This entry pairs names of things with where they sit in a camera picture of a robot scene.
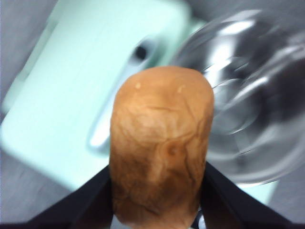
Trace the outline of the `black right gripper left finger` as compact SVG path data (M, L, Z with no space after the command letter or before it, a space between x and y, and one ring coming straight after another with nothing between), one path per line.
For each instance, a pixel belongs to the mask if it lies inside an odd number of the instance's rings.
M113 218L109 167L30 220L32 225L110 225Z

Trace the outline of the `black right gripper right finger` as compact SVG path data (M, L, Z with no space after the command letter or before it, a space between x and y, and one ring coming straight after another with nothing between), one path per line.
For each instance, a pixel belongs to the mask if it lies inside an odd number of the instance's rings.
M202 212L207 225L285 225L286 218L251 197L206 163Z

